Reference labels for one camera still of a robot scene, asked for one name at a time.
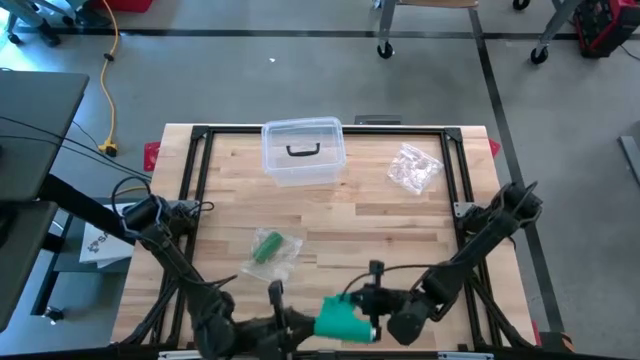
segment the yellow extension cord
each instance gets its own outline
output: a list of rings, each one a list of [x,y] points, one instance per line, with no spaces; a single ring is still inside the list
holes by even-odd
[[[108,54],[104,54],[104,57],[105,57],[104,65],[102,66],[102,72],[100,73],[100,86],[102,86],[102,92],[107,97],[107,100],[109,101],[109,106],[111,107],[111,130],[109,130],[109,136],[106,138],[106,140],[102,145],[98,146],[98,149],[111,157],[115,157],[118,153],[118,146],[113,141],[113,136],[116,131],[116,107],[113,104],[113,99],[111,99],[109,90],[107,90],[107,87],[104,84],[104,76],[107,72],[107,66],[114,59],[113,56],[115,55],[116,49],[118,48],[118,39],[120,37],[120,34],[118,33],[118,22],[116,21],[115,16],[113,16],[113,11],[111,11],[111,7],[107,3],[107,0],[102,0],[102,3],[107,8],[107,11],[109,12],[109,16],[111,17],[111,22],[113,23],[113,28],[115,33],[115,40],[113,41],[113,46],[111,47],[111,51],[109,51]]]

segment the white paper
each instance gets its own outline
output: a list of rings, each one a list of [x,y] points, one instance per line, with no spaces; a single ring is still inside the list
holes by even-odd
[[[133,203],[116,204],[116,208],[122,212],[122,209],[130,205]],[[115,261],[131,257],[131,255],[133,255],[133,245],[99,230],[91,224],[85,224],[82,251],[80,252],[81,263],[100,262],[98,267],[101,268]]]

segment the caster wheel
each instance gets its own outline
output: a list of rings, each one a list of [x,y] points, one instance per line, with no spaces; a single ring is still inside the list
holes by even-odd
[[[388,41],[384,43],[384,51],[380,48],[380,45],[378,45],[378,55],[380,55],[381,58],[386,60],[393,56],[393,54],[393,47]]]
[[[540,65],[543,62],[547,61],[548,57],[549,57],[549,50],[547,50],[547,48],[544,48],[540,53],[540,55],[538,56],[536,56],[536,49],[533,49],[531,51],[531,62],[534,63],[535,65]]]
[[[58,308],[47,306],[47,310],[45,310],[42,317],[49,318],[49,320],[51,320],[51,325],[55,325],[58,321],[64,319],[64,314],[62,313],[62,310]]]
[[[12,44],[15,44],[15,45],[22,44],[22,40],[20,40],[20,38],[16,34],[9,34],[8,38],[9,38],[9,42]]]
[[[522,11],[529,6],[530,2],[531,0],[513,0],[513,8],[518,11]]]
[[[65,25],[69,26],[69,27],[75,26],[75,24],[76,24],[75,21],[71,17],[66,16],[66,15],[62,17],[62,22]]]

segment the container lid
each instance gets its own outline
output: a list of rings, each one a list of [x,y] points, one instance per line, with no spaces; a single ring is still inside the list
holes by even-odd
[[[335,117],[271,121],[262,127],[266,172],[342,167],[345,163],[342,124]]]

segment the black container handle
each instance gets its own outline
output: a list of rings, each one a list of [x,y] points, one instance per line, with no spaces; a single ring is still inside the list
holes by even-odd
[[[295,157],[303,157],[303,156],[311,156],[320,152],[320,143],[316,143],[316,149],[311,151],[299,151],[297,153],[291,152],[291,146],[287,145],[287,154],[289,156]]]

